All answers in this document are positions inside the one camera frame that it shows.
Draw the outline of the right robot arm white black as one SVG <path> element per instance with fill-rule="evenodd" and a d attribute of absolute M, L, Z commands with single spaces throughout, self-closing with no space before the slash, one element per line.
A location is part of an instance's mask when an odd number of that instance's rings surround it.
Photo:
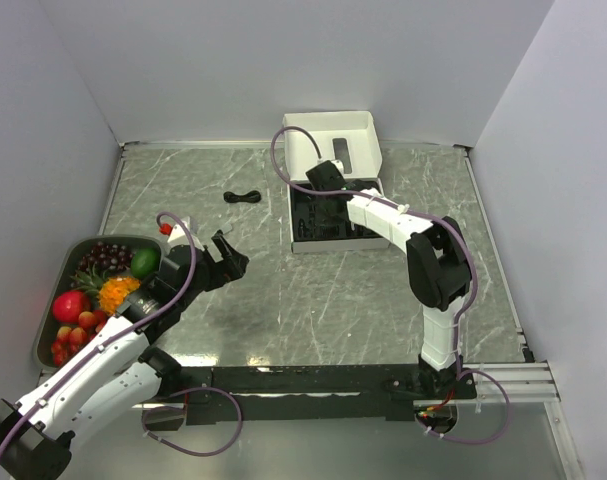
<path fill-rule="evenodd" d="M 442 398 L 455 384 L 450 368 L 463 375 L 460 323 L 478 291 L 476 268 L 458 224 L 397 204 L 360 181 L 349 182 L 332 161 L 319 163 L 306 176 L 314 195 L 339 200 L 349 222 L 406 255 L 410 289 L 423 305 L 420 359 L 429 367 L 419 375 L 420 387 L 427 396 Z"/>

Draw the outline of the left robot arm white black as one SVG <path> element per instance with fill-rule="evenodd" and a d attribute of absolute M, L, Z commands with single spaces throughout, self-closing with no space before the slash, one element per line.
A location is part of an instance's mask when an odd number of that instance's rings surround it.
<path fill-rule="evenodd" d="M 73 359 L 19 401 L 0 400 L 0 467 L 15 479 L 56 479 L 131 406 L 178 395 L 181 366 L 155 341 L 199 294 L 241 279 L 249 263 L 222 233 L 212 240 L 220 260 L 184 237 Z"/>

